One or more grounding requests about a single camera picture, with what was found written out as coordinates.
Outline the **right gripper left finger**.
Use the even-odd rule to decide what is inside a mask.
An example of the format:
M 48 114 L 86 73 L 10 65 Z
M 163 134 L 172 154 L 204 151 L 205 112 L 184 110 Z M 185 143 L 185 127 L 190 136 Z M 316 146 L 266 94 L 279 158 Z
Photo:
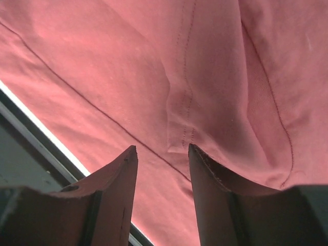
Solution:
M 1 245 L 128 245 L 135 146 L 59 192 L 1 188 Z

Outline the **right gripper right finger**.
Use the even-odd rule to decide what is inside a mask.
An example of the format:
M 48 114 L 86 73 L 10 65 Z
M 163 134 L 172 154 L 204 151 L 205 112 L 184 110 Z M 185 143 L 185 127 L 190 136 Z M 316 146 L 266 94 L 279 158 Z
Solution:
M 327 245 L 327 186 L 271 189 L 189 146 L 201 245 Z

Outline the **pink t shirt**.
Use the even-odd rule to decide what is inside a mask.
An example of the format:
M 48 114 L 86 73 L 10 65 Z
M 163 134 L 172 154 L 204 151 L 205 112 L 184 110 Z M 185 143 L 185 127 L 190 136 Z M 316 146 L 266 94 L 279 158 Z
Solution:
M 327 1 L 1 1 L 1 81 L 89 172 L 137 147 L 155 245 L 199 245 L 191 143 L 269 188 L 327 184 Z

